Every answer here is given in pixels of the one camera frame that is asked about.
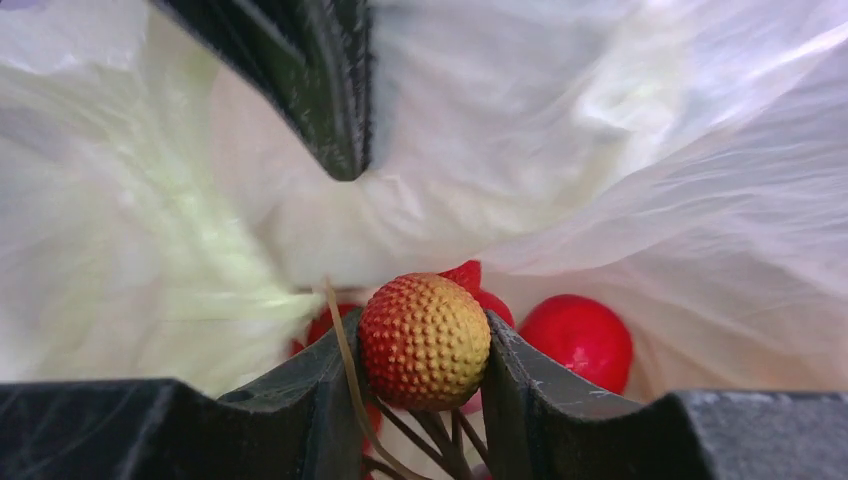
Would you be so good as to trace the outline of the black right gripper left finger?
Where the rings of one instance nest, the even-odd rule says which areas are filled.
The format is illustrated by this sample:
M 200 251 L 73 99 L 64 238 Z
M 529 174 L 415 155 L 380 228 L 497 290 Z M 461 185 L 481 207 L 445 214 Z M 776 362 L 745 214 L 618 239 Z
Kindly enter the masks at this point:
M 174 379 L 5 384 L 5 479 L 356 479 L 333 333 L 211 399 Z

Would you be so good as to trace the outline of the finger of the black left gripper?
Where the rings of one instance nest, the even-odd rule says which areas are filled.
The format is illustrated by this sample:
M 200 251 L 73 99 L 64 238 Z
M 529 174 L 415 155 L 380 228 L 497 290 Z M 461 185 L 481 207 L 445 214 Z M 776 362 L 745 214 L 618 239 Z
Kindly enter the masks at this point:
M 259 92 L 327 175 L 359 178 L 372 159 L 372 12 L 360 0 L 158 0 Z

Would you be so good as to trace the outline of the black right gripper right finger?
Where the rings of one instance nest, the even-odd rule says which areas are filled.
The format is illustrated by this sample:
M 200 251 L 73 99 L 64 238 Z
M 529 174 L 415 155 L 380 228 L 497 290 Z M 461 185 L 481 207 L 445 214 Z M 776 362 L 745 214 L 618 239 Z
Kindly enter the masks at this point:
M 496 479 L 843 479 L 843 393 L 688 390 L 640 404 L 557 364 L 505 322 L 481 387 Z

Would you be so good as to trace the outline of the toy lychee bunch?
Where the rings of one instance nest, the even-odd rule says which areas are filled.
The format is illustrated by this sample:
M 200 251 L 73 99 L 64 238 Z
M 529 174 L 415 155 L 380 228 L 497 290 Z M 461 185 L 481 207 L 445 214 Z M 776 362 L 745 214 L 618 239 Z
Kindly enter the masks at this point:
M 479 389 L 490 353 L 491 334 L 476 297 L 481 274 L 480 263 L 469 260 L 384 284 L 363 307 L 356 353 L 370 393 L 368 412 L 404 410 L 439 440 L 438 414 L 448 411 L 453 441 L 467 436 L 488 465 L 488 449 L 461 412 Z

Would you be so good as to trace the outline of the green plastic grocery bag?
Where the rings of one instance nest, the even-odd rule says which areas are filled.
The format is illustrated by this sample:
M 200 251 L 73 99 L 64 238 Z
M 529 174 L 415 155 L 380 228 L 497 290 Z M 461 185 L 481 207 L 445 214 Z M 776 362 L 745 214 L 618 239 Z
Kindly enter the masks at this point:
M 480 260 L 520 326 L 562 293 L 618 313 L 628 400 L 847 397 L 845 2 L 365 1 L 351 182 L 155 2 L 1 5 L 1 388 L 218 399 L 322 309 Z M 492 476 L 451 414 L 373 430 L 358 323 L 327 332 L 356 479 Z

